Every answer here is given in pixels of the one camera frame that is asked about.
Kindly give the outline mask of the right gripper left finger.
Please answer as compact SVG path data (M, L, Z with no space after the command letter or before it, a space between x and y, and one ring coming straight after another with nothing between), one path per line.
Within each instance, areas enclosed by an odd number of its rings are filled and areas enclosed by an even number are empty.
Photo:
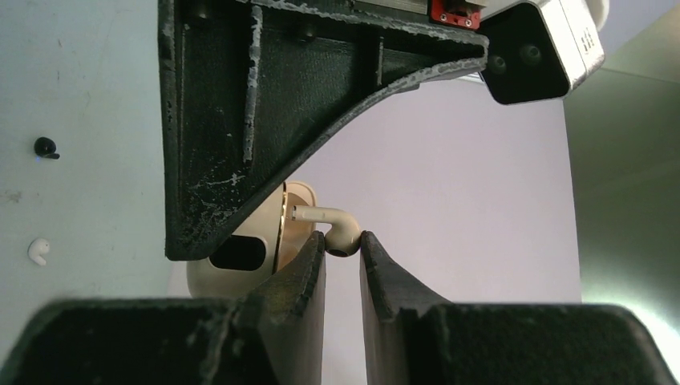
M236 300L83 298L44 306L2 364L4 384L318 384L324 237Z

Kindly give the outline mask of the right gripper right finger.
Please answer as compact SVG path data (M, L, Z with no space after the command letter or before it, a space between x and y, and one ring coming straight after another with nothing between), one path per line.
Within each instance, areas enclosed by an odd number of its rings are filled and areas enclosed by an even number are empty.
M643 323L612 305L452 302L361 238L371 384L672 384Z

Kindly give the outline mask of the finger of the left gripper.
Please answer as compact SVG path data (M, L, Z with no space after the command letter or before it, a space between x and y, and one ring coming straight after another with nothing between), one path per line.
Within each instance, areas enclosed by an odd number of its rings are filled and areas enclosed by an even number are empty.
M350 121L484 67L481 33L357 1L160 1L165 255L214 254Z

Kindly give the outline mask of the beige earbud charging case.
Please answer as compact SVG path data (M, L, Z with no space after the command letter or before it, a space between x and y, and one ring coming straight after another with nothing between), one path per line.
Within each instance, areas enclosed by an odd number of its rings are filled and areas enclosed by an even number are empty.
M194 298L240 298L289 264L316 225L292 221L295 205L315 206L315 191L289 180L277 187L209 257L187 263Z

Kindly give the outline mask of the beige earbud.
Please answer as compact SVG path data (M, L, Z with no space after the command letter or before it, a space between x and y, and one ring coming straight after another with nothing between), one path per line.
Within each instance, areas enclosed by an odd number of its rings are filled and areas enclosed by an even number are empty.
M292 221L321 223L330 226L325 232L325 251L335 257L350 257L360 249L362 228L350 213L327 207L295 205Z

